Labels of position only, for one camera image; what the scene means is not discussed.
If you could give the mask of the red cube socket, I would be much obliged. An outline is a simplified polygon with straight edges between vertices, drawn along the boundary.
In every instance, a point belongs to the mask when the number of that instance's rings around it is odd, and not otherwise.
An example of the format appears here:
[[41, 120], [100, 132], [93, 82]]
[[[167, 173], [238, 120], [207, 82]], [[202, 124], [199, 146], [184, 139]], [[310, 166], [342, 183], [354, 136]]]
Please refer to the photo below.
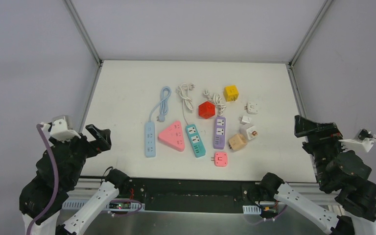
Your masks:
[[210, 101], [205, 101], [198, 106], [198, 115], [203, 119], [215, 116], [215, 105]]

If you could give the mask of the white plug adapter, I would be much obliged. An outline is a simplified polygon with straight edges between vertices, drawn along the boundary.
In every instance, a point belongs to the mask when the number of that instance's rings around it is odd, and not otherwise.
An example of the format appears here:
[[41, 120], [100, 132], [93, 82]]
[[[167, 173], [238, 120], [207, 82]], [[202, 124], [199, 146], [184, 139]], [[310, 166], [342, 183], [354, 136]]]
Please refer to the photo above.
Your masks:
[[248, 101], [244, 107], [246, 112], [251, 115], [256, 115], [258, 113], [258, 103], [254, 101]]

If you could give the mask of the yellow cube socket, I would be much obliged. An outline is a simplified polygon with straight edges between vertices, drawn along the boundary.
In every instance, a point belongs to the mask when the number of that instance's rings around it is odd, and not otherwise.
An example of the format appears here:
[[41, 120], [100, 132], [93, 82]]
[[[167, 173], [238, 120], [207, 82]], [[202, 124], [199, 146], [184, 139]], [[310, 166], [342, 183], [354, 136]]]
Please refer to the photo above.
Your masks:
[[236, 85], [226, 86], [223, 90], [223, 96], [227, 102], [236, 101], [239, 96], [239, 91]]

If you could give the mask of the beige dragon cube socket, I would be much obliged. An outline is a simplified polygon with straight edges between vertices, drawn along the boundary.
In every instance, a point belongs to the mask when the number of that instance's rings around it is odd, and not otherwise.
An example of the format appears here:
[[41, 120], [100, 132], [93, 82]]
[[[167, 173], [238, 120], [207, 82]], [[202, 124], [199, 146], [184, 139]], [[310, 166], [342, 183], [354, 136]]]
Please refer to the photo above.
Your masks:
[[244, 148], [247, 145], [247, 143], [248, 142], [246, 138], [240, 133], [235, 134], [228, 140], [228, 146], [233, 151], [238, 151]]

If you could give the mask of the white tiger cube socket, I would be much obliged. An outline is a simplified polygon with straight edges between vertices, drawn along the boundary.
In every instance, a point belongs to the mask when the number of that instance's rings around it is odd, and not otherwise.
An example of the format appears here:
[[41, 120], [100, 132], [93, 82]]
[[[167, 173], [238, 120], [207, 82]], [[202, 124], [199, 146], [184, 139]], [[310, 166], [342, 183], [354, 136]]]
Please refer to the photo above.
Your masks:
[[248, 140], [254, 139], [257, 135], [257, 127], [251, 123], [244, 124], [240, 127], [240, 133]]

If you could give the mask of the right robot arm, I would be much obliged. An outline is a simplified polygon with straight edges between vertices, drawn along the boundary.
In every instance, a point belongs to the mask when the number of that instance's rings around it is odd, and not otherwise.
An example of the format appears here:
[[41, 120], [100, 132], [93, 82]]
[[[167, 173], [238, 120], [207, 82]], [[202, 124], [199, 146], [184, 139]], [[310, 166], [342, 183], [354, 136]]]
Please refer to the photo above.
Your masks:
[[305, 137], [303, 149], [314, 158], [320, 191], [338, 192], [335, 201], [346, 212], [338, 215], [298, 193], [274, 173], [259, 182], [259, 196], [284, 203], [310, 220], [327, 235], [376, 235], [376, 184], [369, 181], [372, 169], [345, 139], [334, 122], [318, 123], [294, 117], [294, 135]]

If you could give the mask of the teal power strip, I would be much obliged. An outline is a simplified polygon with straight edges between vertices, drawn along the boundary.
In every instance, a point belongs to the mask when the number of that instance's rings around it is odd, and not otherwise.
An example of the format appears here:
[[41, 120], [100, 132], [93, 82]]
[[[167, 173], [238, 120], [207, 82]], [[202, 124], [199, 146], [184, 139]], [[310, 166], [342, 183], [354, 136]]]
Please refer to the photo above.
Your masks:
[[196, 158], [205, 156], [206, 150], [195, 124], [186, 126], [186, 133]]

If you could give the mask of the pink small plug adapter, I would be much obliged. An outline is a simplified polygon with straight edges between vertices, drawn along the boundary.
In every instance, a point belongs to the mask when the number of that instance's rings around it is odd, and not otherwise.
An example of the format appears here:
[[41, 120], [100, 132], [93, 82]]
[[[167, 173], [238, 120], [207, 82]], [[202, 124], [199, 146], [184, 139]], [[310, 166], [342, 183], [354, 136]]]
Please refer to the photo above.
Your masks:
[[228, 154], [226, 152], [215, 152], [211, 161], [216, 167], [226, 167], [228, 165]]

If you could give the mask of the light blue power strip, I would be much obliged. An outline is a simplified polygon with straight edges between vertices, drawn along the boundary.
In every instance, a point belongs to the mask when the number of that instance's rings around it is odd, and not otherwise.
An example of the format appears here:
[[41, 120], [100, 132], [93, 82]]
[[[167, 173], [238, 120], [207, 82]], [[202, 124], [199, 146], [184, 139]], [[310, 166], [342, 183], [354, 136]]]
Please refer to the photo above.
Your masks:
[[144, 126], [144, 152], [145, 156], [152, 158], [156, 156], [156, 139], [155, 139], [155, 124], [149, 121]]

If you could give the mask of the purple power strip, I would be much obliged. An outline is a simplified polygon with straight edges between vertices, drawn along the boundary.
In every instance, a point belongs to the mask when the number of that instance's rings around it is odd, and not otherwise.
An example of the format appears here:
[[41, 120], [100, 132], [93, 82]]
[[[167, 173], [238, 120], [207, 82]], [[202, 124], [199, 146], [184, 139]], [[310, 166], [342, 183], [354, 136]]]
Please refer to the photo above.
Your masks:
[[224, 149], [225, 147], [225, 129], [226, 129], [226, 118], [216, 117], [214, 124], [214, 137], [213, 137], [213, 147], [214, 149]]

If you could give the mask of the grey round plug adapter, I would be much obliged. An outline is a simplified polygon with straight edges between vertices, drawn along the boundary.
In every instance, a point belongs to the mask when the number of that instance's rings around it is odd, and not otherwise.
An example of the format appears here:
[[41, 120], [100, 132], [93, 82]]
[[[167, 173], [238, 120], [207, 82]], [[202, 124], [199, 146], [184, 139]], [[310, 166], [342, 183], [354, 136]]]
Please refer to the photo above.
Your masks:
[[251, 123], [252, 119], [249, 116], [243, 115], [239, 117], [239, 121], [242, 125]]

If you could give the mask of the pink triangular socket adapter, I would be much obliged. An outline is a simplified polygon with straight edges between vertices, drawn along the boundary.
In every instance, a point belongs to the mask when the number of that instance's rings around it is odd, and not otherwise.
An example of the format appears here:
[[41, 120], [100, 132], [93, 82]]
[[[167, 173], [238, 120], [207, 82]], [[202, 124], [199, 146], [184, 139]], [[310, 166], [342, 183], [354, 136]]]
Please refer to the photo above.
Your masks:
[[181, 122], [177, 120], [170, 124], [167, 128], [159, 133], [158, 140], [162, 144], [165, 144], [174, 150], [183, 152], [185, 149], [185, 141]]

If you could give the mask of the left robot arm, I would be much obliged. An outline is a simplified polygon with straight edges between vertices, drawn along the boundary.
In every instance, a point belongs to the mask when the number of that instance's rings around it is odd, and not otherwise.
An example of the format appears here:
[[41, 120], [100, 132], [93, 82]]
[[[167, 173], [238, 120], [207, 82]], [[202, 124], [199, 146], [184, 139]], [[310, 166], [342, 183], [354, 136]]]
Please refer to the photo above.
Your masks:
[[57, 225], [62, 205], [69, 197], [68, 192], [75, 189], [86, 160], [111, 149], [111, 130], [89, 124], [85, 128], [95, 140], [88, 141], [78, 133], [68, 141], [59, 141], [45, 137], [46, 126], [36, 125], [46, 150], [36, 164], [36, 176], [19, 197], [25, 234], [82, 235], [113, 199], [129, 194], [130, 178], [118, 169], [111, 169], [87, 203], [69, 220]]

